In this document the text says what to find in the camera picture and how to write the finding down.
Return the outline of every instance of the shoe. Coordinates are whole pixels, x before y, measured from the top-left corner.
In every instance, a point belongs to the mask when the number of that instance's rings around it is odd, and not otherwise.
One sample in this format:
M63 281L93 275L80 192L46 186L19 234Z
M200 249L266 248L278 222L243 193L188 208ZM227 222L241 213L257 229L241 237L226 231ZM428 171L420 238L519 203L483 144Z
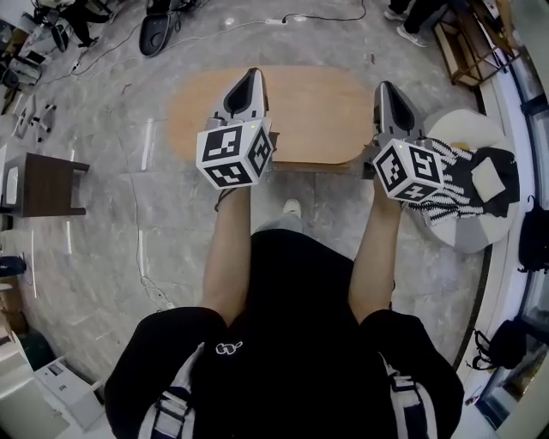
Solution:
M114 20L117 18L118 11L115 10L112 13L109 14L109 23L112 24Z
M284 205L284 209L282 209L282 212L293 213L301 220L301 204L299 204L299 201L293 198L286 201L286 204Z
M83 47L84 49L91 49L94 47L97 42L100 40L100 37L95 37L94 39L90 39L89 43L87 44L80 44L78 47Z
M418 47L427 47L427 42L418 34L418 33L408 33L404 28L404 25L400 25L396 28L396 33L398 33L404 39L412 41Z
M402 12L402 14L397 14L394 10L387 9L383 12L383 16L389 21L406 21L408 14Z

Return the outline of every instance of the wooden board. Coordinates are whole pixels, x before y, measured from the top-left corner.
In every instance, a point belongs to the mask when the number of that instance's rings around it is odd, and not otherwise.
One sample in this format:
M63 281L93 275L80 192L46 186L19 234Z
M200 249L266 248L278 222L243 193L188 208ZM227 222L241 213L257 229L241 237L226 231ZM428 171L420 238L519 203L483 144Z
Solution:
M177 156L195 160L215 101L247 67L200 73L184 81L168 108L167 139ZM339 165L362 153L373 136L373 93L331 67L260 67L271 131L280 133L274 162Z

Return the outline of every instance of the black t-shirt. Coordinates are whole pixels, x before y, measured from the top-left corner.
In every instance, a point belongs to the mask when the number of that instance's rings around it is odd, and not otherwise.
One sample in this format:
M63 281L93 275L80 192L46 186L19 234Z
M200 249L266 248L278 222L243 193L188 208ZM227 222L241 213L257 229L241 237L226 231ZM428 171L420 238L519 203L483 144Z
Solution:
M191 378L193 437L396 437L383 360L429 392L438 437L459 423L463 388L413 316L380 310L358 324L347 292L353 262L305 235L252 237L245 311L228 328L203 308L144 319L106 384L120 439L204 343Z

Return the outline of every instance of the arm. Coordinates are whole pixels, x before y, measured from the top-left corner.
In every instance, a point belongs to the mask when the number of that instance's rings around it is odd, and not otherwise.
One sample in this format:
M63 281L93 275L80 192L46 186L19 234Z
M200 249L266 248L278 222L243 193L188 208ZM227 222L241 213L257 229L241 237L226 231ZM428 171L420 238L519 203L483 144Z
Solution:
M349 306L358 322L389 307L395 275L395 253L401 206L385 195L378 177L376 194L349 286Z
M219 205L204 270L201 306L217 311L227 326L242 312L250 281L250 188Z

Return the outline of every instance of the person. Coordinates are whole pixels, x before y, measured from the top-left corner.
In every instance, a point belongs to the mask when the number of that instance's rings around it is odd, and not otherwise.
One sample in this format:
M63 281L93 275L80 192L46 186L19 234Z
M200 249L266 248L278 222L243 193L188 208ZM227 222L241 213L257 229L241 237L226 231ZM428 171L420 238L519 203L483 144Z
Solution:
M90 38L88 23L107 23L110 15L98 15L86 8L86 0L39 0L41 6L60 10L59 16L64 18L75 31L81 41L78 47L91 47L99 38Z
M389 21L401 21L402 24L396 27L396 32L411 41L418 47L427 47L425 39L419 35L419 27L427 18L445 5L448 0L416 0L406 14L412 0L391 0L389 7L383 12L384 17Z
M389 310L401 206L374 187L354 262L302 233L297 201L250 236L250 187L222 193L202 302L141 321L106 383L114 436L396 438L387 363L450 438L463 387L420 320Z

